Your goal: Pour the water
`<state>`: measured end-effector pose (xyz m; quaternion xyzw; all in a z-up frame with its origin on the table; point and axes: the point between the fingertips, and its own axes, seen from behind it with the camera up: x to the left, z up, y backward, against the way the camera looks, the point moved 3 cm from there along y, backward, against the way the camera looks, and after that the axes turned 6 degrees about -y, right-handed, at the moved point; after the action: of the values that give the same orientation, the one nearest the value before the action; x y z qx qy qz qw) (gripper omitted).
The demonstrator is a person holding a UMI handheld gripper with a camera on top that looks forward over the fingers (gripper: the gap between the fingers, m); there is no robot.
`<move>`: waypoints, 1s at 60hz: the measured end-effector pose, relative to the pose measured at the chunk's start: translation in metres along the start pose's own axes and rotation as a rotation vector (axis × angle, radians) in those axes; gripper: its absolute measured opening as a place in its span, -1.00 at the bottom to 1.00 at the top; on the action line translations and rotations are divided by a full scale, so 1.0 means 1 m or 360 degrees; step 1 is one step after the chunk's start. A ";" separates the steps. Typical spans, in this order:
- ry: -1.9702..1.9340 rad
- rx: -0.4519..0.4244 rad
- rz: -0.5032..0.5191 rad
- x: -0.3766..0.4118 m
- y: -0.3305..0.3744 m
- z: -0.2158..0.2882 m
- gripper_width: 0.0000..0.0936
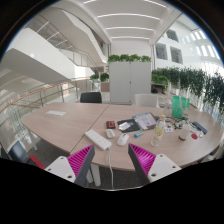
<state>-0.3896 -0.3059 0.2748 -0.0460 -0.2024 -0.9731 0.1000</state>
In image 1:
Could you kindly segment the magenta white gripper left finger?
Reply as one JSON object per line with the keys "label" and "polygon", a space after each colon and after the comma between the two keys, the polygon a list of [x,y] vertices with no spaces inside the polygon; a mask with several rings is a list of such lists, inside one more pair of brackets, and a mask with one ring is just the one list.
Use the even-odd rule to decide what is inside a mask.
{"label": "magenta white gripper left finger", "polygon": [[83,187],[94,155],[95,148],[91,144],[68,157],[59,156],[46,171]]}

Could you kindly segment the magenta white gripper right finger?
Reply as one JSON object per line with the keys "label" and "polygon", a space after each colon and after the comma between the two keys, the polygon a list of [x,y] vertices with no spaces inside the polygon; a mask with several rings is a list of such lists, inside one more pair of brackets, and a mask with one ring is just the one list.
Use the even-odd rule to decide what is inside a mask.
{"label": "magenta white gripper right finger", "polygon": [[128,154],[143,186],[180,170],[166,155],[155,155],[134,144],[128,145]]}

